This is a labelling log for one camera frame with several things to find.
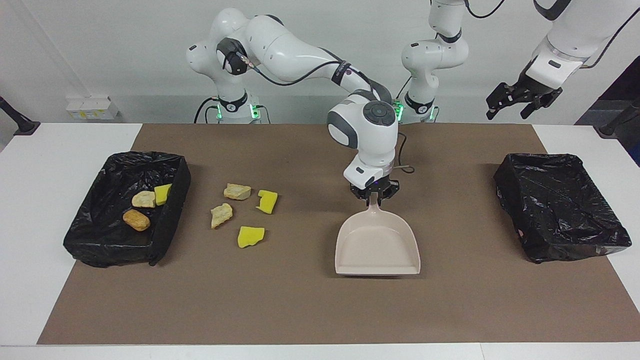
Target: brown surface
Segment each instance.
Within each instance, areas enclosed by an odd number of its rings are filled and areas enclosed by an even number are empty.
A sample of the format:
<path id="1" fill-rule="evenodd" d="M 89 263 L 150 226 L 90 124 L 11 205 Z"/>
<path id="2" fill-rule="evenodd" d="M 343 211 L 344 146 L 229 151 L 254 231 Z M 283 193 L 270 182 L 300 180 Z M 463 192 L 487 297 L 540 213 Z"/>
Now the brown surface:
<path id="1" fill-rule="evenodd" d="M 606 258 L 525 260 L 492 175 L 508 152 L 545 152 L 531 126 L 417 124 L 383 208 L 413 228 L 422 273 L 335 275 L 340 225 L 364 210 L 342 178 L 353 151 L 324 126 L 145 124 L 134 150 L 185 155 L 193 180 L 155 267 L 76 263 L 40 344 L 290 344 L 639 341 L 640 315 Z M 255 192 L 210 229 L 229 183 Z M 265 240 L 239 249 L 241 225 Z"/>

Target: black trash bag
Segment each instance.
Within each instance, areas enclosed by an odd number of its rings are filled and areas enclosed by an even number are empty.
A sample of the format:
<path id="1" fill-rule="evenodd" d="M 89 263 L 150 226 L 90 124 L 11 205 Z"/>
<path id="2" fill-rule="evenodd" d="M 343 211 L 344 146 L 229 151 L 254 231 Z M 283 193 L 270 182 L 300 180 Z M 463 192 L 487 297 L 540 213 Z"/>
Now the black trash bag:
<path id="1" fill-rule="evenodd" d="M 535 263 L 603 256 L 631 246 L 627 230 L 576 155 L 508 154 L 493 176 Z"/>
<path id="2" fill-rule="evenodd" d="M 122 220 L 132 209 L 133 195 L 172 184 L 166 204 L 135 208 L 151 220 L 136 231 Z M 64 239 L 75 259 L 96 267 L 148 261 L 166 254 L 178 226 L 191 174 L 183 156 L 163 152 L 121 152 L 111 155 L 95 178 Z"/>

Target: yellow foam piece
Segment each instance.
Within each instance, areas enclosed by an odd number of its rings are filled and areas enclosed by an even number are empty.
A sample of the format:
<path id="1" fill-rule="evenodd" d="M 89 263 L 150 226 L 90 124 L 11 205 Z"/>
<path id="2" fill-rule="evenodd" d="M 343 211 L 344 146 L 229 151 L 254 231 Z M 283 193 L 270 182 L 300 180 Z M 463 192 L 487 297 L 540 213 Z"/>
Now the yellow foam piece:
<path id="1" fill-rule="evenodd" d="M 245 248 L 249 245 L 255 245 L 258 241 L 264 239 L 263 227 L 241 226 L 238 234 L 238 246 Z"/>
<path id="2" fill-rule="evenodd" d="M 260 190 L 258 196 L 260 197 L 260 206 L 256 206 L 255 208 L 260 209 L 264 213 L 271 214 L 273 207 L 276 205 L 276 200 L 278 200 L 278 193 Z"/>
<path id="3" fill-rule="evenodd" d="M 171 184 L 156 186 L 154 188 L 156 205 L 164 205 L 166 203 L 166 198 L 169 196 L 169 189 L 171 189 Z"/>

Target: pink dustpan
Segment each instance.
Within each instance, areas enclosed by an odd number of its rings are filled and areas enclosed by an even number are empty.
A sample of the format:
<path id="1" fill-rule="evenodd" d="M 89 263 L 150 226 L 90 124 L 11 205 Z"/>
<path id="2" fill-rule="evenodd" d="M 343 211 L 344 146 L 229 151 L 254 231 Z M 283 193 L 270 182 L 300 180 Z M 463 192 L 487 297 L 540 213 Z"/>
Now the pink dustpan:
<path id="1" fill-rule="evenodd" d="M 369 209 L 349 217 L 338 233 L 335 272 L 340 275 L 411 275 L 420 273 L 418 244 L 409 224 L 382 211 L 371 199 Z"/>

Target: white table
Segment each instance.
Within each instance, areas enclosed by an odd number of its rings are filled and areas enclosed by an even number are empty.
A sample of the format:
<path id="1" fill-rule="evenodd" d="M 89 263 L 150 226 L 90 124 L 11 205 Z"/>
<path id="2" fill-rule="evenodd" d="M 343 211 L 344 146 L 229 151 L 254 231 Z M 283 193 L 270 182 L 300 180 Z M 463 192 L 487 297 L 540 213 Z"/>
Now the white table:
<path id="1" fill-rule="evenodd" d="M 68 226 L 104 160 L 130 150 L 140 127 L 42 124 L 0 152 L 0 359 L 640 359 L 640 343 L 38 346 L 74 264 L 61 246 Z M 549 153 L 582 158 L 640 241 L 640 169 L 622 146 L 590 127 L 534 128 Z M 640 246 L 609 260 L 640 308 Z"/>

